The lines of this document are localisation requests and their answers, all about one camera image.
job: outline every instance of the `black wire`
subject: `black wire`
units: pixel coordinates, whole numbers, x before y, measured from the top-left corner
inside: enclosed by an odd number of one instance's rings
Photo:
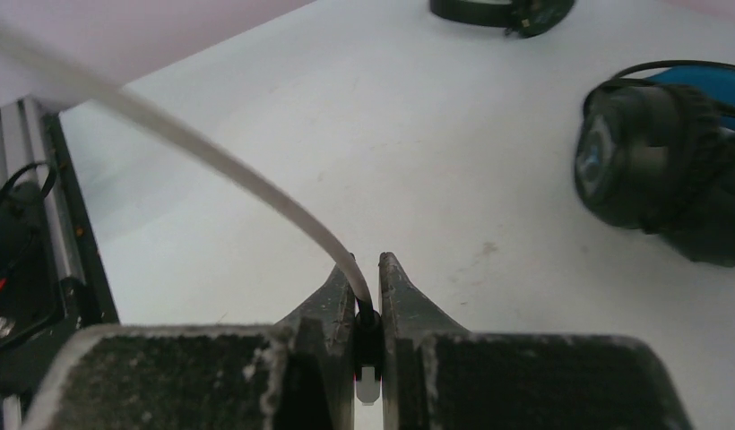
[[[42,188],[40,188],[40,196],[29,201],[24,201],[22,199],[17,199],[16,197],[11,196],[11,191],[14,189],[17,182],[19,182],[19,180],[25,173],[41,167],[48,168],[48,176],[46,177],[46,181],[43,183]],[[51,189],[53,189],[55,183],[56,169],[53,166],[45,161],[30,163],[27,166],[24,166],[23,168],[17,170],[16,173],[9,177],[8,180],[6,180],[6,182],[2,186],[0,186],[0,204],[4,201],[21,206],[31,206],[34,204],[43,203],[46,197],[48,197],[48,195],[51,193]]]
[[[677,67],[681,65],[700,65],[700,66],[705,66],[705,67],[714,67],[717,69],[731,70],[735,72],[735,64],[719,63],[715,61],[703,61],[703,60],[653,61],[650,63],[642,63],[642,64],[633,65],[631,67],[628,67],[614,74],[613,77],[610,78],[609,81],[601,84],[596,90],[598,90],[600,87],[602,87],[603,89],[619,89],[619,88],[624,88],[627,86],[654,85],[657,82],[653,82],[647,79],[625,78],[625,76],[629,76],[632,73],[644,72],[646,70],[667,69],[667,68]],[[724,103],[719,100],[713,100],[713,104],[716,107],[716,109],[719,111],[719,113],[721,113],[723,116],[729,116],[729,117],[735,118],[735,106],[734,105],[731,105],[729,103]]]

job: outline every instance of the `white cable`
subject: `white cable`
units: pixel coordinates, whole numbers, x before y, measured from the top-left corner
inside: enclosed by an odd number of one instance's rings
[[[158,107],[114,83],[86,71],[80,65],[53,54],[49,49],[27,39],[0,24],[0,52],[49,78],[63,83],[87,98],[130,119],[166,142],[175,144],[206,165],[246,188],[261,201],[272,206],[317,242],[346,275],[354,295],[372,307],[370,291],[359,266],[347,249],[320,221],[291,199],[277,186],[267,181],[241,160],[211,143],[196,130],[180,123]]]

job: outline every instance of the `pink wall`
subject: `pink wall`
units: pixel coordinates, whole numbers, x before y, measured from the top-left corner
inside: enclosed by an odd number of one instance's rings
[[[666,0],[700,12],[725,16],[735,21],[735,0]]]
[[[0,19],[118,82],[130,82],[313,0],[0,0]],[[0,106],[64,89],[0,57]]]

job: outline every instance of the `bolt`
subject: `bolt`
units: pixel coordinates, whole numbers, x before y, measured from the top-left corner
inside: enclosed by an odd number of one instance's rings
[[[5,338],[13,330],[13,326],[16,322],[10,318],[0,316],[0,339]]]

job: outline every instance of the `table surface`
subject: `table surface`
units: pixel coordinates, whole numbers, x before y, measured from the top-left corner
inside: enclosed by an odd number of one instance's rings
[[[735,270],[609,228],[571,180],[585,93],[670,58],[735,63],[735,24],[580,0],[520,40],[424,0],[320,0],[129,88],[299,199],[374,295],[393,251],[472,330],[636,336],[699,428],[735,429]],[[224,178],[92,103],[63,124],[123,323],[271,323],[325,280],[329,257]]]

